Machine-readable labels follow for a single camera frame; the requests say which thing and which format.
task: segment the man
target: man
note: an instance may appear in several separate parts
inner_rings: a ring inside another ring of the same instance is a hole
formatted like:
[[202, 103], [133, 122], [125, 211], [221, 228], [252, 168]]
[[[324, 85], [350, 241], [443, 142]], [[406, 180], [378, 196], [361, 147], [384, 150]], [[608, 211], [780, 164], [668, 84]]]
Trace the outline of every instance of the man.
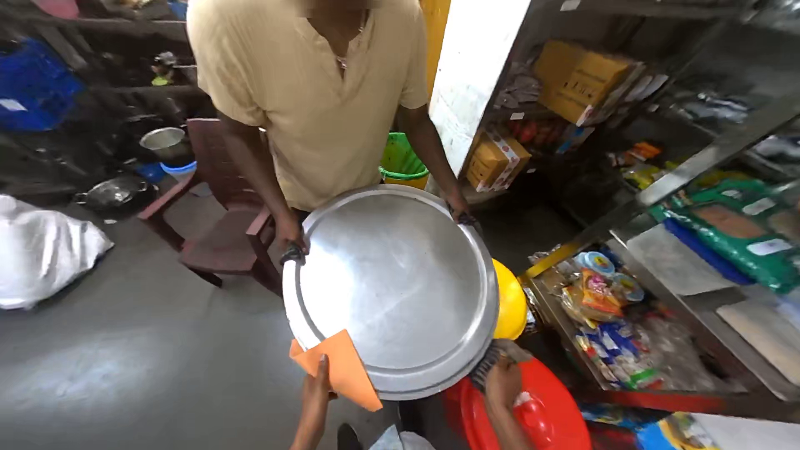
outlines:
[[187, 21], [198, 85], [281, 252], [307, 251], [293, 210], [379, 181], [395, 113], [454, 217], [466, 211], [427, 113], [418, 0], [192, 0]]
[[[328, 402], [336, 398], [330, 391], [328, 380], [328, 358], [323, 355], [319, 361], [317, 377], [306, 376], [302, 386], [302, 411], [300, 423], [290, 450], [314, 450], [325, 433], [325, 419]], [[520, 428], [512, 412], [514, 401], [522, 390], [522, 376], [519, 367], [502, 356], [486, 376], [486, 414], [497, 435], [502, 450], [532, 450], [534, 447], [525, 432]], [[343, 425], [337, 435], [338, 450], [361, 450], [353, 429]], [[405, 448], [407, 450], [430, 450], [433, 447], [420, 436], [407, 432], [396, 432], [394, 427], [370, 447], [370, 450], [385, 448]]]

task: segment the orange paper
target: orange paper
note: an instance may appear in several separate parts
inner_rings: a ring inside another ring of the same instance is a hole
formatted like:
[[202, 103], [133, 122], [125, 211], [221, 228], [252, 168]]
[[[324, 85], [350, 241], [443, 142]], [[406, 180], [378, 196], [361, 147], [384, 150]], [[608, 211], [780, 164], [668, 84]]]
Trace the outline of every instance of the orange paper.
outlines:
[[328, 355], [330, 386], [334, 391], [370, 411], [383, 408], [347, 330], [341, 330], [305, 352], [297, 340], [292, 340], [289, 349], [289, 357], [311, 376], [317, 376], [323, 354]]

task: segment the large aluminum lid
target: large aluminum lid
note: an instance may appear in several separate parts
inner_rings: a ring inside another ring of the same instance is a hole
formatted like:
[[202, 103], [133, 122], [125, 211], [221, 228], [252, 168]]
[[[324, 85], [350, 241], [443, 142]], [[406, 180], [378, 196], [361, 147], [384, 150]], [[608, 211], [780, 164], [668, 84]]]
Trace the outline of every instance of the large aluminum lid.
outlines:
[[425, 191], [350, 191], [303, 222], [306, 263], [283, 267], [286, 315], [307, 349], [347, 329], [378, 395], [412, 400], [481, 359], [498, 315], [492, 260]]

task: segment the beige shirt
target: beige shirt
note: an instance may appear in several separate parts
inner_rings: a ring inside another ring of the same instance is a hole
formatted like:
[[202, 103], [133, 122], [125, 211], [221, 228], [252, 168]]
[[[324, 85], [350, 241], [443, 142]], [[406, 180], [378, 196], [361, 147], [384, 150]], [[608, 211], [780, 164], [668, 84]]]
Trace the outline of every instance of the beige shirt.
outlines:
[[266, 128], [290, 206], [310, 211], [377, 183], [398, 105], [428, 101], [417, 0], [377, 0], [350, 41], [344, 79], [299, 0], [192, 0], [198, 85], [223, 114]]

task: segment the white bag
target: white bag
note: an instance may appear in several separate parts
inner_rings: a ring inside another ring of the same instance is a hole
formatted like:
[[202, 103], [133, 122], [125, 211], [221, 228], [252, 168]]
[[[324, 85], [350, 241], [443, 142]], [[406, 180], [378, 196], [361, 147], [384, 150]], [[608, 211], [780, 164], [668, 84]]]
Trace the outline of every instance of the white bag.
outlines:
[[91, 222], [0, 195], [0, 308], [30, 308], [114, 246]]

